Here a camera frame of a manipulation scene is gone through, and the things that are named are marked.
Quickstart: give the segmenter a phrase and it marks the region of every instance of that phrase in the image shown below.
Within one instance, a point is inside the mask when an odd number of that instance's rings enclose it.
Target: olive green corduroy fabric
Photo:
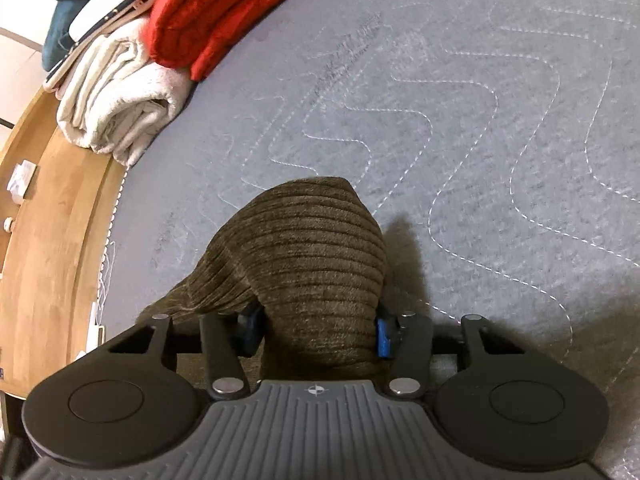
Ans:
[[[237,311],[255,296],[269,319],[261,376],[373,376],[385,267],[380,227],[346,180],[294,180],[238,211],[193,272],[139,319]]]

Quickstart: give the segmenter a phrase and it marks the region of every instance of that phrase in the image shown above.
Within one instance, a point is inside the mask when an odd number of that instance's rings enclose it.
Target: white folded towel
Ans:
[[[58,107],[58,125],[71,143],[113,152],[128,167],[180,113],[193,85],[187,70],[149,60],[140,38],[147,21],[99,36],[69,75]]]

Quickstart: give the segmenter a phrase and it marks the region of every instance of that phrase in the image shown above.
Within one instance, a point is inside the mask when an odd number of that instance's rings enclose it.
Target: ribbed gray plastic panel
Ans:
[[[40,460],[24,480],[602,480],[587,464],[546,473],[500,470],[465,456],[413,402],[370,381],[265,381],[251,397],[212,405],[179,446],[117,470]]]

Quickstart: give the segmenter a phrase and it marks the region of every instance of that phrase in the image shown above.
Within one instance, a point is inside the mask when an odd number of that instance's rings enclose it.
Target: round black pad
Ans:
[[[159,362],[108,352],[85,359],[41,382],[24,403],[24,427],[40,452],[86,468],[115,468],[157,456],[193,429],[194,389]]]
[[[142,407],[145,396],[135,384],[125,381],[96,381],[74,391],[69,399],[73,414],[87,422],[117,422]]]
[[[609,418],[593,384],[534,352],[474,361],[442,385],[434,410],[460,450],[515,470],[589,459]]]

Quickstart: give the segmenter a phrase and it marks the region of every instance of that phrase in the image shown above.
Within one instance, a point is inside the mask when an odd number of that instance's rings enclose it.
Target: mattress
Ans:
[[[597,384],[596,463],[640,475],[640,0],[287,0],[128,173],[109,336],[262,190],[347,178],[385,301],[487,316]]]

